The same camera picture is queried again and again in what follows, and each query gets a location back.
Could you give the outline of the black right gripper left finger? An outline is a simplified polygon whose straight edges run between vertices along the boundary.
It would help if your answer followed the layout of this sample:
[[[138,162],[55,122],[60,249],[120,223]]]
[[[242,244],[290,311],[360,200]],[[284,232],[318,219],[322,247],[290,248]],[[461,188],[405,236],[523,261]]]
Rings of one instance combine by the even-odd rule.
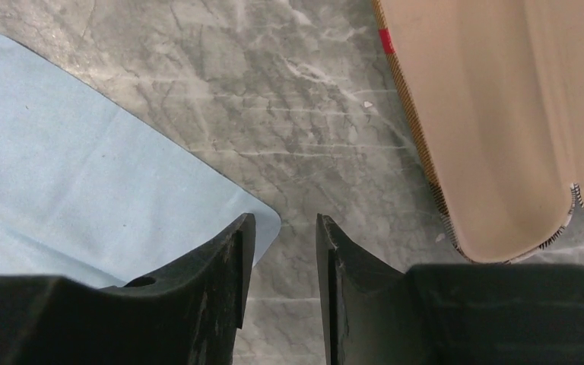
[[[230,364],[255,243],[242,214],[122,287],[0,276],[0,364]]]

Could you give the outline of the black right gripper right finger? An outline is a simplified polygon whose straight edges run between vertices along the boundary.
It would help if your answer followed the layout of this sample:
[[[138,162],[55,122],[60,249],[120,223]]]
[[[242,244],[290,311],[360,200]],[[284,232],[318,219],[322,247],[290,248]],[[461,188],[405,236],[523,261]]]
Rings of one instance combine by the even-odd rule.
[[[584,266],[400,272],[316,218],[329,364],[584,364]]]

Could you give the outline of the light blue cloth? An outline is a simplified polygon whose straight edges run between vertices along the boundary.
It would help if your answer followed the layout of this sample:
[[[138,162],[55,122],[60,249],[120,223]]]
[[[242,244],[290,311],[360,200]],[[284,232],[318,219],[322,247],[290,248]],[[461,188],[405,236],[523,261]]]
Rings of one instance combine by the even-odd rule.
[[[0,35],[0,275],[124,285],[255,216],[279,215],[84,82]]]

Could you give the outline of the plaid glasses case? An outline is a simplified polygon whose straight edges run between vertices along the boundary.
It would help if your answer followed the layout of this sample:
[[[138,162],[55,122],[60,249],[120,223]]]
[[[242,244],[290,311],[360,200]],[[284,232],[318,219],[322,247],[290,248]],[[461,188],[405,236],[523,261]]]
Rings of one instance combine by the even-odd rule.
[[[376,1],[452,244],[524,259],[584,208],[584,1]]]

